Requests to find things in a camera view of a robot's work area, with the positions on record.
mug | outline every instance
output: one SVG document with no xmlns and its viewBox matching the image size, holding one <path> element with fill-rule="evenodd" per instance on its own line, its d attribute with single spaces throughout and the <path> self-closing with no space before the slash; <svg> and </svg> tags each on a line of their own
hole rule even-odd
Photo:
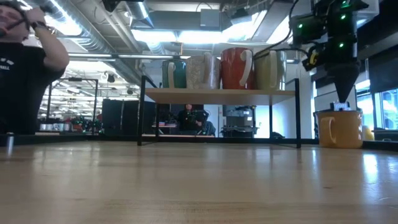
<svg viewBox="0 0 398 224">
<path fill-rule="evenodd" d="M 242 47 L 226 49 L 221 53 L 223 89 L 256 89 L 252 57 L 253 52 Z"/>
<path fill-rule="evenodd" d="M 359 149 L 363 144 L 362 112 L 317 112 L 319 144 L 322 147 Z"/>
<path fill-rule="evenodd" d="M 163 88 L 186 88 L 186 63 L 183 60 L 166 60 L 162 63 Z"/>
<path fill-rule="evenodd" d="M 254 56 L 257 89 L 266 91 L 285 90 L 286 52 L 264 51 Z"/>
<path fill-rule="evenodd" d="M 206 52 L 203 56 L 191 56 L 187 59 L 187 88 L 220 88 L 220 60 Z"/>
</svg>

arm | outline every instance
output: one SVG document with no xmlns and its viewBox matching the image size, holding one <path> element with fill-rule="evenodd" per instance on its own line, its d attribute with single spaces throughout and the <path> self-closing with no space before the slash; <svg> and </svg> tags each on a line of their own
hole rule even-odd
<svg viewBox="0 0 398 224">
<path fill-rule="evenodd" d="M 30 23 L 45 22 L 44 15 L 40 8 L 34 8 L 26 12 Z M 43 27 L 36 27 L 35 32 L 46 54 L 43 61 L 44 66 L 52 71 L 60 71 L 66 68 L 69 64 L 69 55 L 63 44 L 49 30 Z"/>
</svg>

hand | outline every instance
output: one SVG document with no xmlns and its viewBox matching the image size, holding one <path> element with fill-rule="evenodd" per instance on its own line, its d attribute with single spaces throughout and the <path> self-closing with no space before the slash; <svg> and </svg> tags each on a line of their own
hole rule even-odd
<svg viewBox="0 0 398 224">
<path fill-rule="evenodd" d="M 26 17 L 30 24 L 33 22 L 45 23 L 44 16 L 44 12 L 39 7 L 26 11 Z"/>
</svg>

shelving unit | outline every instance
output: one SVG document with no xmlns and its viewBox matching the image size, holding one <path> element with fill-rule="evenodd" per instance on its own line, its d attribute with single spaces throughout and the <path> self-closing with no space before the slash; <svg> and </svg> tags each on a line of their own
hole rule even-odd
<svg viewBox="0 0 398 224">
<path fill-rule="evenodd" d="M 149 82 L 154 88 L 146 88 L 146 83 Z M 146 135 L 142 133 L 144 107 L 139 107 L 139 121 L 138 121 L 138 139 L 137 145 L 142 145 L 142 137 L 153 138 L 159 141 L 159 138 L 167 137 L 167 135 L 159 134 L 159 113 L 161 104 L 198 104 L 198 105 L 268 105 L 269 106 L 269 132 L 272 133 L 272 106 L 295 98 L 295 115 L 296 115 L 296 145 L 301 147 L 301 124 L 300 124 L 300 85 L 298 78 L 295 78 L 289 83 L 294 82 L 294 91 L 272 91 L 265 90 L 190 90 L 190 89 L 172 89 L 172 88 L 157 88 L 156 85 L 145 75 L 141 78 L 141 95 L 140 105 L 144 105 L 145 96 L 148 96 L 156 102 L 156 126 L 154 135 Z M 197 136 L 169 136 L 170 138 L 195 138 Z M 233 138 L 219 139 L 219 142 L 236 142 L 238 139 Z M 269 144 L 283 144 L 286 140 L 292 142 L 291 139 L 267 139 Z"/>
</svg>

